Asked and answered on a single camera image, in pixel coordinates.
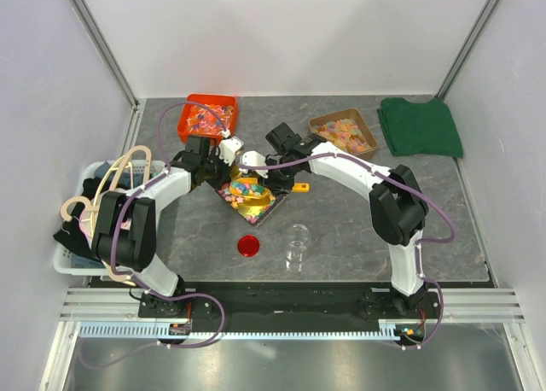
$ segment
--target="gray table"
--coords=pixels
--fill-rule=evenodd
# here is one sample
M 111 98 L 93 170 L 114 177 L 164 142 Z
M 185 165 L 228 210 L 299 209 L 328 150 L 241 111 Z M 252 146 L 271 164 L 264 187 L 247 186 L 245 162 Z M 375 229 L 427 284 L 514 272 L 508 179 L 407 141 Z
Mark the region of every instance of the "gray table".
M 454 161 L 445 156 L 391 155 L 381 133 L 376 109 L 382 96 L 281 96 L 243 97 L 236 136 L 246 150 L 266 155 L 272 148 L 265 135 L 281 122 L 294 131 L 307 133 L 309 119 L 357 108 L 377 138 L 379 150 L 372 161 L 395 167 L 409 166 L 425 194 L 432 197 L 453 218 L 457 239 L 445 245 L 423 249 L 425 273 L 443 281 L 483 281 L 488 279 L 485 259 L 480 252 Z M 426 101 L 430 96 L 409 96 Z M 161 159 L 155 141 L 160 113 L 177 99 L 149 99 L 139 129 L 137 144 L 149 146 Z M 172 157 L 183 144 L 176 127 L 181 109 L 165 118 L 162 139 Z M 311 183 L 308 194 L 290 195 L 258 228 L 248 225 L 208 185 L 168 207 L 160 222 L 158 252 L 175 272 L 186 280 L 302 280 L 377 281 L 388 280 L 391 266 L 386 244 L 372 229 L 369 205 L 353 191 L 327 178 L 307 173 L 298 177 Z M 285 265 L 285 232 L 293 224 L 306 225 L 312 243 L 301 273 L 288 272 Z M 446 236 L 448 229 L 436 213 L 427 216 L 425 236 Z M 258 237 L 261 249 L 253 258 L 241 256 L 236 248 L 246 235 Z

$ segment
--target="green cloth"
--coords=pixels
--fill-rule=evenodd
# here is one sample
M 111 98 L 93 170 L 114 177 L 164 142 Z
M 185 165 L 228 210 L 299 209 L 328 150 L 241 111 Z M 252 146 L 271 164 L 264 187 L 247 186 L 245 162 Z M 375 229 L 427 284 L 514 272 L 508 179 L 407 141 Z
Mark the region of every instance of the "green cloth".
M 442 100 L 433 98 L 427 103 L 412 103 L 403 98 L 387 98 L 381 102 L 377 113 L 393 155 L 462 158 L 461 139 L 450 109 Z

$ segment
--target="metal floor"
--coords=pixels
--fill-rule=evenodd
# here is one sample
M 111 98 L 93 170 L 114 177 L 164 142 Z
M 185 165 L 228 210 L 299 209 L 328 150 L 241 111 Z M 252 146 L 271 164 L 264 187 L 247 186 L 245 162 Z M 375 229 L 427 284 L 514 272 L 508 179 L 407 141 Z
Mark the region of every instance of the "metal floor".
M 75 387 L 67 384 L 67 390 L 523 390 L 502 327 L 488 327 L 445 325 L 426 348 L 406 352 L 372 341 L 233 340 L 194 350 L 153 347 L 105 370 L 75 363 Z M 83 354 L 103 364 L 144 342 L 86 339 Z

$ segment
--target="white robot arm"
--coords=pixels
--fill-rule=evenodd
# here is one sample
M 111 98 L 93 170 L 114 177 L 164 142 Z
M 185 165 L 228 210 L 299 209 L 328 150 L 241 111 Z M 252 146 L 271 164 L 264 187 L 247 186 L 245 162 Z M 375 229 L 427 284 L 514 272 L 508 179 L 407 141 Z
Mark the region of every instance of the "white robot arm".
M 241 140 L 232 137 L 211 152 L 210 142 L 206 137 L 189 137 L 186 149 L 175 156 L 170 171 L 139 186 L 143 192 L 129 206 L 114 248 L 117 273 L 138 279 L 165 297 L 183 295 L 184 282 L 155 253 L 161 211 L 203 182 L 215 188 L 229 182 L 231 167 L 243 146 Z M 113 234 L 121 208 L 128 196 L 139 188 L 122 193 L 107 192 L 101 199 L 90 246 L 91 252 L 108 264 L 111 264 Z
M 259 153 L 250 151 L 241 157 L 241 167 L 244 170 L 259 167 L 254 171 L 262 177 L 264 186 L 277 191 L 291 190 L 295 174 L 305 170 L 331 178 L 357 192 L 370 202 L 375 231 L 387 242 L 392 265 L 392 286 L 406 297 L 417 293 L 423 285 L 424 276 L 415 256 L 415 245 L 422 238 L 428 206 L 402 190 L 385 185 L 383 179 L 377 176 L 377 173 L 387 178 L 394 176 L 397 181 L 409 183 L 409 186 L 418 190 L 411 171 L 405 166 L 399 166 L 393 171 L 369 162 L 358 164 L 354 157 L 332 143 L 313 135 L 302 139 L 286 124 L 280 124 L 266 139 L 281 158 L 278 161 L 266 160 Z M 278 167 L 302 160 L 306 160 L 306 163 Z M 268 170 L 266 165 L 276 169 Z
M 290 164 L 295 160 L 310 158 L 306 163 L 290 165 L 281 170 L 262 168 L 255 172 L 261 177 L 263 185 L 273 193 L 290 191 L 295 174 L 305 170 L 331 178 L 364 197 L 370 203 L 375 231 L 389 247 L 392 286 L 405 297 L 415 295 L 423 286 L 415 257 L 415 243 L 422 237 L 428 207 L 423 201 L 408 199 L 401 190 L 389 189 L 377 176 L 395 176 L 397 181 L 403 183 L 409 180 L 409 186 L 418 189 L 411 171 L 405 166 L 399 166 L 393 171 L 366 162 L 366 166 L 372 170 L 369 172 L 355 161 L 341 159 L 349 155 L 323 138 L 310 136 L 302 139 L 286 124 L 279 125 L 266 139 L 281 156 L 279 161 L 266 160 L 256 152 L 248 152 L 241 157 L 241 168 L 244 169 L 245 165 L 263 167 L 264 164 Z M 136 277 L 163 296 L 183 294 L 183 279 L 170 271 L 155 254 L 156 225 L 160 212 L 202 182 L 208 182 L 215 188 L 229 182 L 231 167 L 242 146 L 242 141 L 232 137 L 223 140 L 218 149 L 210 152 L 210 139 L 191 137 L 186 150 L 175 157 L 168 174 L 156 182 L 154 179 L 149 181 L 144 191 L 131 203 L 130 221 L 124 223 L 125 228 L 120 233 L 115 250 L 119 271 Z M 127 196 L 133 193 L 134 190 L 125 193 L 108 192 L 102 198 L 91 252 L 108 264 L 120 208 Z

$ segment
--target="glass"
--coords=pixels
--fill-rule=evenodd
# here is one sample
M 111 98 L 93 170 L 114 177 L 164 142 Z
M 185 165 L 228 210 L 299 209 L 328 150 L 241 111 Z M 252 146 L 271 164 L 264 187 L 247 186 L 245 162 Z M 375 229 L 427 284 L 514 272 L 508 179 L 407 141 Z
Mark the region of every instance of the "glass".
M 293 225 L 287 231 L 287 270 L 301 271 L 304 254 L 311 244 L 311 233 L 303 225 Z

